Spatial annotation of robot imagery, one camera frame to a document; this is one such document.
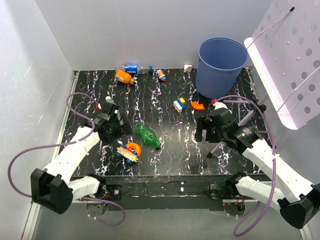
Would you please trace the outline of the green plastic bottle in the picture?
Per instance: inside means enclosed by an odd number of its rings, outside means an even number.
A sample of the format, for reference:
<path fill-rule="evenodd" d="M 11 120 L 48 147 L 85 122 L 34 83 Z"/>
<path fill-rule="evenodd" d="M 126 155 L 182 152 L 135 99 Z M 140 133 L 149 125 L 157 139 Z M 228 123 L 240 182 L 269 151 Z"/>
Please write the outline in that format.
<path fill-rule="evenodd" d="M 150 147 L 153 147 L 155 149 L 160 149 L 162 146 L 162 143 L 158 140 L 156 134 L 154 131 L 152 131 L 149 127 L 147 127 L 143 123 L 139 123 L 135 127 L 135 134 L 137 137 L 143 141 L 145 144 L 149 145 Z"/>

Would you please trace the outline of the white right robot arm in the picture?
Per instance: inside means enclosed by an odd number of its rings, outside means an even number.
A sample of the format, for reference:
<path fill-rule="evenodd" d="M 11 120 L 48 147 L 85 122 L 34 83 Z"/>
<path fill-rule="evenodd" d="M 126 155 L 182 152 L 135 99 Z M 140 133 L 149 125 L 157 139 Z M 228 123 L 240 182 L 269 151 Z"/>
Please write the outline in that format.
<path fill-rule="evenodd" d="M 320 185 L 291 168 L 253 127 L 239 126 L 226 108 L 196 120 L 195 140 L 222 142 L 257 165 L 272 185 L 260 183 L 238 172 L 226 181 L 227 195 L 248 196 L 277 210 L 292 227 L 302 229 L 320 210 Z"/>

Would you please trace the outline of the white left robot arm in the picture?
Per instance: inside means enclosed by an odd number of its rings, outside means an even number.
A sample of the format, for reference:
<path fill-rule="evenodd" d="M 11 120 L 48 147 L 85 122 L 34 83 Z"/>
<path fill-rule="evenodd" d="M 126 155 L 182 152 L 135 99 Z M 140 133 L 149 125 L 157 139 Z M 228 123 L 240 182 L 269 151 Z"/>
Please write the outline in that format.
<path fill-rule="evenodd" d="M 31 176 L 31 198 L 57 214 L 63 214 L 74 200 L 106 196 L 106 180 L 95 174 L 72 180 L 77 166 L 97 144 L 112 144 L 132 134 L 131 126 L 119 106 L 110 98 L 97 106 L 91 121 L 78 128 L 72 138 L 76 143 L 66 146 L 44 169 L 35 169 Z"/>

